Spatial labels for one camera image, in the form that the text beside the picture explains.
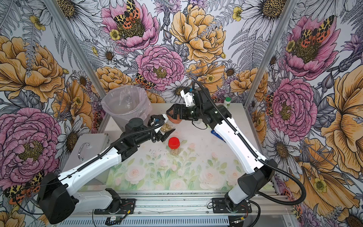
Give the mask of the mesh bin with pink bag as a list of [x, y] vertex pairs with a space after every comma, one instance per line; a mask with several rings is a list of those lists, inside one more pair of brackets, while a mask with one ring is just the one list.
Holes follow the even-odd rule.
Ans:
[[121, 131], [125, 131], [126, 124], [132, 118], [140, 118], [147, 122], [152, 111], [146, 90], [136, 86], [122, 86], [110, 90], [101, 104]]

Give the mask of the brown lid peanut jar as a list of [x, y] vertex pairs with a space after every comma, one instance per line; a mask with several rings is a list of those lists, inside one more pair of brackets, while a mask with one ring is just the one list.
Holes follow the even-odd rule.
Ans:
[[161, 127], [160, 131], [162, 133], [166, 133], [168, 131], [171, 131], [172, 129], [174, 129], [173, 125], [172, 124], [169, 124], [169, 123], [164, 123], [164, 125]]

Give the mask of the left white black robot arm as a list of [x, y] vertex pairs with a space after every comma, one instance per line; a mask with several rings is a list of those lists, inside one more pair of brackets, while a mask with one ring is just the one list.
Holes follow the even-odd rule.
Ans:
[[172, 131], [160, 131], [167, 121], [166, 114], [152, 115], [147, 125], [140, 118], [132, 118], [119, 139], [86, 163], [58, 175], [47, 174], [40, 184], [37, 203], [49, 223], [61, 223], [77, 212], [101, 210], [113, 214], [122, 210], [121, 199], [111, 188], [89, 194], [80, 194], [78, 190], [101, 173], [130, 158], [141, 144], [147, 141], [165, 142], [172, 134]]

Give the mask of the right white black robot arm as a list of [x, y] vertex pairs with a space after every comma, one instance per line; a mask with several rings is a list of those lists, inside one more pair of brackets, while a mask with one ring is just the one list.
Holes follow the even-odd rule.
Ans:
[[223, 105], [216, 105], [205, 87], [185, 88], [180, 94], [184, 104], [174, 104], [167, 110], [167, 115], [186, 121], [202, 120], [225, 141], [245, 171], [236, 186], [225, 194], [226, 206], [233, 211], [272, 179], [277, 164], [256, 150], [241, 133], [229, 110]]

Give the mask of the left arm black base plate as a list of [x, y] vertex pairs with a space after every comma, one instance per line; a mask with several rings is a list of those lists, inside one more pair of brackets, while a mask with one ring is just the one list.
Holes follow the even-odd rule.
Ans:
[[113, 200], [104, 210], [94, 210], [95, 215], [129, 215], [134, 213], [136, 199]]

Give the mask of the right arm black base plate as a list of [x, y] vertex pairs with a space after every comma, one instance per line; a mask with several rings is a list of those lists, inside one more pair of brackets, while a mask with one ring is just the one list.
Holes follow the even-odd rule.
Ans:
[[251, 204], [247, 201], [241, 201], [238, 204], [234, 204], [228, 201], [226, 198], [212, 198], [212, 210], [213, 213], [241, 213], [247, 214], [251, 213]]

